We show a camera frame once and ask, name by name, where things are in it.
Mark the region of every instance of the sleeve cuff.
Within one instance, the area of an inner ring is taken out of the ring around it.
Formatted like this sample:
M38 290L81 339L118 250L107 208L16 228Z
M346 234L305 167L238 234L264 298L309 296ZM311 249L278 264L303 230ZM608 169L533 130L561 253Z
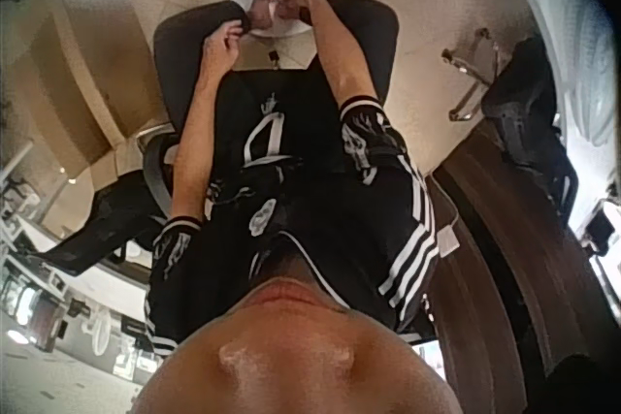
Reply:
M357 108L357 107L361 107L361 106L365 106L365 107L375 107L376 109L378 109L379 111L381 111L382 113L384 112L383 107L381 106L381 104L379 103L379 100L376 99L375 97L371 97L371 96L354 96L351 97L349 99L347 99L344 104L341 106L341 121L344 120L345 115Z

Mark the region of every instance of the light fixture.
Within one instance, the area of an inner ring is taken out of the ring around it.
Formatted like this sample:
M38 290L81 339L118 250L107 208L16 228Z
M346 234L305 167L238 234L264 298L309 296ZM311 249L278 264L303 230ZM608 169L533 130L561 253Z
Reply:
M27 325L32 315L32 302L38 296L34 288L26 288L16 310L16 320L20 325Z
M17 344L28 344L28 338L15 330L9 330L7 336Z

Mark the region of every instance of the ceiling light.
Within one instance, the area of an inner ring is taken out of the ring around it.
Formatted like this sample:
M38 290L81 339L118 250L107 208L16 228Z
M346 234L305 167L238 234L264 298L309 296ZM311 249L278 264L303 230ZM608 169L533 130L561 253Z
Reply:
M7 336L17 344L28 344L28 338L15 330L9 330Z

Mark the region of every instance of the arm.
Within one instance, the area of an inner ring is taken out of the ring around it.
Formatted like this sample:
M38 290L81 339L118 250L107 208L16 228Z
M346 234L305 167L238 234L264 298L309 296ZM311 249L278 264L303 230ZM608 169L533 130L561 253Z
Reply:
M201 71L175 159L171 217L203 219L212 173L215 96L239 55L240 21L223 23L203 45Z
M369 67L358 42L327 0L306 0L312 20L319 61L339 109L347 99L376 98Z
M354 96L377 98L360 45L327 0L278 0L277 14L295 17L308 9L317 54L339 108Z

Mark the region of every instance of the white stripe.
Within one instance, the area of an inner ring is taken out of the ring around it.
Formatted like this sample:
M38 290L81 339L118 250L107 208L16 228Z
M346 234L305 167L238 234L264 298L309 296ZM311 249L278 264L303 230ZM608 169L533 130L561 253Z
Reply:
M380 109L381 112L384 112L384 109L381 107L380 104L378 104L377 102L373 102L373 101L367 101L367 100L360 100L357 102L354 102L353 104L349 104L347 107L345 107L342 111L341 111L341 121L343 121L343 119L345 118L345 116L347 115L347 113L352 110L355 109L356 107L361 107L361 106L371 106L371 107L375 107L377 109Z
M390 300L390 305L393 307L399 303L399 301L406 295L406 290L408 288L409 280L414 276L414 273L420 267L421 262L423 261L424 255L427 253L427 248L434 243L434 237L428 237L424 240L424 242L420 245L420 249L418 249L418 254L416 254L416 258L414 262L411 263L409 269L404 274L401 279L401 283L399 284L399 288L395 292L395 295Z
M414 297L414 295L418 291L418 288L420 288L420 285L423 282L423 279L425 278L425 273L427 272L427 269L429 268L429 265L431 264L432 259L438 255L438 252L439 250L438 250L438 247L436 246L431 251L429 251L429 253L427 254L427 258L425 259L425 265L423 266L423 270L418 275L418 278L416 278L416 281L414 281L414 284L412 285L411 290L409 290L409 293L406 296L404 306L401 309L401 313L399 314L399 320L403 321L406 318L406 311L408 310L409 302L411 301L411 299Z
M256 165L272 164L279 160L291 158L292 157L290 155L266 155L265 157L260 157L258 159L252 160L251 162L248 162L247 164L244 164L244 168L247 169L248 167L254 167Z
M409 237L408 242L395 259L395 262L392 263L392 267L390 268L390 272L388 273L388 278L386 278L386 281L384 281L382 285L378 288L379 292L382 295L385 295L392 287L395 278L399 274L399 270L411 254L411 251L413 251L414 247L418 244L418 241L420 240L420 237L423 236L423 233L425 233L425 227L423 227L421 224L418 224L414 232L411 234L411 237Z
M291 235L289 232L280 231L279 233L281 235L285 235L286 237L290 238L295 243L295 245L298 246L298 249L300 249L300 252L305 257L307 262L309 263L309 266L312 269L312 272L317 277L319 282L323 285L323 288L330 294L330 296L332 296L334 301L336 301L337 303L339 303L343 307L349 308L349 305L347 305L347 303L343 300L343 298L341 298L339 296L339 294L328 284L328 282L325 280L325 278L323 278L323 276L321 276L321 273L319 273L319 270L317 269L315 264L312 262L311 257L309 257L309 254L307 254L307 251L306 251L306 249L304 249L302 244L300 244L300 242L293 235Z
M153 348L153 351L155 352L156 355L162 356L162 357L170 356L173 352L172 349L159 349L159 348Z
M252 262L250 263L250 270L248 271L248 279L251 279L254 276L254 266L256 265L256 260L259 258L259 253L254 254L252 258Z
M278 117L272 125L270 140L268 141L268 155L280 154L280 140L282 139L282 126L284 125L284 114L278 113Z
M405 155L398 155L397 158L399 159L399 162L401 162L401 165L404 166L406 171L411 176L411 196L412 196L412 212L411 212L411 216L414 217L416 219L416 221L420 222L420 213L421 213L421 204L420 204L420 191L421 191L421 187L420 187L420 183L418 182L418 178L416 178L416 176L414 175L414 173L413 173L413 171L411 169L411 166L409 165L408 161L406 160L406 156Z
M244 163L245 164L252 161L252 153L250 152L250 145L252 144L254 139L257 137L259 133L261 133L261 131L266 126L268 126L272 122L272 120L275 120L276 118L278 118L279 115L282 115L282 113L274 112L274 113L270 113L269 115L265 115L263 119L259 121L259 124L254 127L254 129L250 133L250 136L248 136L248 139L245 141L245 144L244 144Z
M198 226L196 223L191 222L189 220L173 220L171 223L169 223L168 225L166 225L164 227L164 229L160 232L160 234L157 236L157 238L153 241L153 245L157 244L162 239L164 234L166 232L168 232L171 228L177 227L177 226L192 227L197 232L201 231L201 227L200 226Z
M431 211L431 199L429 199L429 195L425 195L425 228L428 232L431 232L431 216L433 212Z
M177 346L179 346L174 341L172 341L170 338L163 338L161 336L153 336L153 337L150 337L149 340L153 344L159 344L159 345L163 344L164 346L170 346L171 348L177 348Z
M432 237L436 237L436 215L434 214L434 203L431 202L431 198L429 198L429 215L431 216L431 230L430 233Z

